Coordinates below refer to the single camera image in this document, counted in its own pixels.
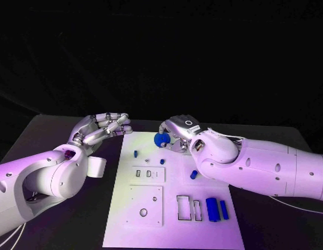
dark gray table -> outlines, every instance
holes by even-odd
[[[52,150],[66,142],[81,118],[39,115],[27,125],[3,163]],[[133,120],[134,131],[157,132],[160,121]],[[294,128],[202,124],[216,131],[257,140],[268,140],[308,151]],[[104,141],[94,156],[107,159],[102,179],[86,178],[73,198],[48,209],[26,223],[16,245],[20,249],[101,249],[122,137]],[[229,186],[245,249],[323,249],[323,215],[304,212],[270,197]],[[308,198],[280,198],[306,209],[323,211],[323,202]],[[0,242],[10,233],[0,237]],[[0,248],[10,249],[17,238]]]

rectangular hole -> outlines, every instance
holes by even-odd
[[[202,211],[200,211],[199,201],[193,201],[193,214],[195,214],[195,221],[202,221]]]
[[[176,201],[177,201],[177,219],[192,220],[189,196],[179,195],[176,197]]]

black backdrop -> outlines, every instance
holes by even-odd
[[[0,159],[36,114],[296,127],[323,153],[323,3],[0,5]]]

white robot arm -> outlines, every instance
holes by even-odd
[[[270,141],[203,130],[190,115],[174,116],[159,128],[174,138],[161,143],[179,153],[187,148],[199,173],[268,196],[308,197],[323,201],[323,155]]]
[[[66,144],[0,165],[0,236],[73,197],[86,176],[102,177],[105,159],[89,155],[104,139],[133,132],[128,123],[124,113],[86,116]]]

small blue part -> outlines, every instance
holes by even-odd
[[[226,212],[226,206],[225,206],[225,201],[221,201],[221,208],[222,208],[222,214],[223,214],[223,219],[228,220],[228,212]]]
[[[190,179],[195,179],[196,175],[197,175],[197,171],[193,170],[193,171],[192,171],[192,175],[190,175]]]
[[[209,221],[218,222],[221,221],[221,215],[219,215],[216,199],[208,198],[205,201],[206,201]]]
[[[154,143],[159,147],[161,147],[161,143],[166,142],[166,143],[170,143],[170,136],[169,136],[169,133],[163,133],[163,134],[156,134],[154,136]]]

